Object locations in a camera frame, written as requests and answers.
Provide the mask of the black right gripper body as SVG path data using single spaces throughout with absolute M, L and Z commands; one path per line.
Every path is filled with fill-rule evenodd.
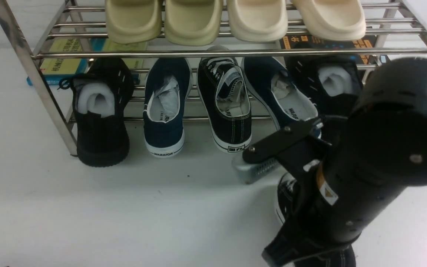
M 308 171 L 304 165 L 318 159 L 320 153 L 298 159 L 290 148 L 261 155 L 278 159 L 299 185 L 293 211 L 263 250 L 262 257 L 271 267 L 310 257 L 325 258 L 346 250 L 358 239 L 362 232 L 362 183 L 354 170 L 354 149 L 332 149 Z

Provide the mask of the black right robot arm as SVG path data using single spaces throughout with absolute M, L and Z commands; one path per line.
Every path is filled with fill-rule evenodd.
M 261 140 L 297 191 L 262 252 L 271 267 L 339 255 L 406 188 L 427 186 L 427 59 L 377 68 L 336 144 L 319 148 L 305 126 Z

